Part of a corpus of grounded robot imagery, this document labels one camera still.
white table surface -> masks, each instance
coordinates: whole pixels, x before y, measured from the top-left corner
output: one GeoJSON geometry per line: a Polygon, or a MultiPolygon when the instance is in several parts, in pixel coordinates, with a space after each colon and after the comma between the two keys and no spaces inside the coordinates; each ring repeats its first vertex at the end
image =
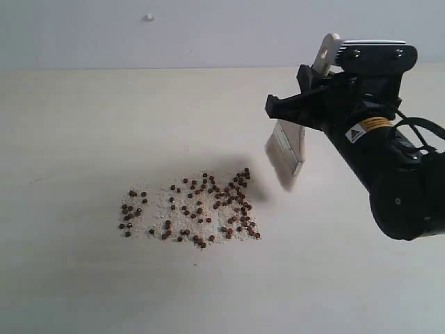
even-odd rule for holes
{"type": "MultiPolygon", "coordinates": [[[[404,77],[406,114],[445,124],[444,69],[404,77]]],[[[2,73],[0,331],[443,333],[445,237],[385,237],[319,132],[295,190],[280,188],[264,102],[297,93],[296,70],[2,73]],[[119,236],[132,184],[244,165],[261,241],[119,236]]]]}

small white speck on wall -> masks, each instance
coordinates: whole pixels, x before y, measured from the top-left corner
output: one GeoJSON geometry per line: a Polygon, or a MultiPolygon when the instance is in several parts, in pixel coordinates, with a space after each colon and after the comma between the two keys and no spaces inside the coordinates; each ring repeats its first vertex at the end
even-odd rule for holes
{"type": "Polygon", "coordinates": [[[144,21],[147,22],[153,22],[156,18],[154,17],[154,15],[152,13],[147,13],[144,16],[144,21]]]}

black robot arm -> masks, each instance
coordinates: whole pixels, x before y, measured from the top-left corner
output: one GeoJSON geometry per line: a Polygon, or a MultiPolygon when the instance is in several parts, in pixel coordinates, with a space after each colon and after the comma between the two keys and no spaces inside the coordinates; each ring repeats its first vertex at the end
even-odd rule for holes
{"type": "Polygon", "coordinates": [[[398,110],[402,75],[416,63],[416,49],[374,45],[360,54],[359,60],[343,54],[343,72],[336,74],[301,65],[301,94],[283,100],[269,95],[266,112],[325,133],[368,190],[374,219],[388,237],[445,233],[445,154],[429,146],[416,127],[444,140],[445,130],[398,110]],[[394,126],[396,115],[402,120],[394,126]],[[399,132],[401,125],[415,131],[420,148],[399,132]]]}

warning label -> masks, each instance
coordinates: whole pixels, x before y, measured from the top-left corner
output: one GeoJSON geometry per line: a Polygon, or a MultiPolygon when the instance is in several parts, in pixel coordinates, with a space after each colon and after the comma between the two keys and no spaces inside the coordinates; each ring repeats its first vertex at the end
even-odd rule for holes
{"type": "Polygon", "coordinates": [[[353,127],[351,127],[349,131],[345,133],[345,135],[346,138],[349,139],[351,143],[355,143],[365,133],[366,133],[365,129],[360,124],[356,124],[353,127]]]}
{"type": "Polygon", "coordinates": [[[359,122],[366,132],[377,129],[379,127],[392,127],[391,122],[385,117],[371,117],[359,122]]]}

white powder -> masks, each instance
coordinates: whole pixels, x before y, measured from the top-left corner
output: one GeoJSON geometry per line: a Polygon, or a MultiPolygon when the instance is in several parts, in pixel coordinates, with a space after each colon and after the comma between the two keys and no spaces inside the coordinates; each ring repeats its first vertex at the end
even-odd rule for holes
{"type": "MultiPolygon", "coordinates": [[[[215,177],[216,186],[218,186],[221,190],[221,192],[224,191],[226,187],[228,187],[228,183],[232,181],[233,175],[217,175],[217,174],[211,174],[215,177]]],[[[235,207],[241,207],[240,204],[238,204],[235,200],[227,205],[227,206],[219,206],[219,208],[214,209],[213,205],[217,200],[220,202],[227,201],[228,197],[222,197],[220,199],[216,199],[215,195],[216,192],[208,193],[208,189],[212,187],[212,184],[209,183],[206,184],[206,189],[199,193],[195,194],[195,190],[200,189],[202,184],[202,173],[191,175],[188,177],[189,181],[188,183],[184,184],[183,179],[175,179],[170,180],[169,184],[166,184],[165,187],[161,187],[156,193],[152,193],[149,191],[149,187],[145,186],[144,184],[137,184],[131,188],[131,190],[134,190],[138,196],[136,197],[130,197],[125,196],[122,204],[127,205],[133,205],[135,210],[137,207],[146,207],[147,205],[142,205],[142,199],[140,197],[141,191],[146,191],[148,193],[148,200],[150,205],[150,211],[152,212],[152,216],[154,218],[155,223],[151,223],[148,226],[143,227],[143,214],[140,217],[135,217],[131,219],[131,222],[133,223],[133,229],[131,230],[133,235],[138,235],[138,232],[140,234],[141,229],[143,229],[143,233],[147,234],[149,238],[157,238],[160,239],[161,235],[165,232],[165,221],[170,220],[172,222],[171,224],[171,231],[172,234],[166,239],[166,241],[175,241],[177,242],[177,237],[180,236],[180,231],[188,229],[190,230],[190,235],[183,236],[182,242],[192,242],[193,243],[193,236],[197,235],[198,237],[202,238],[203,241],[207,242],[207,245],[213,244],[213,243],[224,243],[226,241],[231,241],[229,239],[226,239],[226,232],[221,232],[221,227],[225,226],[227,228],[233,229],[234,233],[232,235],[232,239],[240,239],[240,240],[246,240],[246,239],[254,239],[254,237],[250,236],[247,229],[243,227],[243,230],[241,232],[236,231],[236,228],[238,226],[241,226],[240,218],[242,217],[241,213],[236,213],[234,211],[235,207]],[[191,190],[191,181],[197,180],[197,184],[195,185],[195,189],[191,190]],[[175,190],[171,190],[171,186],[175,185],[175,190]],[[192,193],[193,197],[189,198],[188,194],[192,193]],[[175,200],[173,202],[170,202],[169,199],[173,197],[175,200]],[[171,206],[175,205],[176,209],[172,210],[171,206]],[[185,205],[187,207],[187,210],[190,212],[188,216],[184,214],[184,210],[182,210],[182,206],[185,205]],[[197,209],[202,208],[202,213],[198,214],[197,209]],[[191,218],[191,214],[196,214],[197,216],[195,218],[191,218]],[[228,223],[229,218],[231,217],[237,217],[237,221],[234,223],[228,223]],[[198,219],[203,219],[204,222],[198,223],[198,219]],[[211,222],[207,223],[206,219],[210,218],[211,222]],[[148,230],[154,229],[154,235],[151,235],[148,233],[148,230]],[[209,242],[209,237],[211,235],[215,236],[214,242],[209,242]]],[[[248,202],[252,205],[252,202],[249,199],[248,196],[248,187],[245,189],[241,187],[242,191],[245,194],[245,198],[243,199],[244,202],[248,202]]],[[[235,189],[230,190],[230,195],[236,196],[235,189]]],[[[247,211],[247,216],[250,217],[250,220],[248,223],[254,221],[257,223],[254,215],[254,208],[247,211]]],[[[254,227],[254,231],[258,232],[258,225],[254,227]]]]}

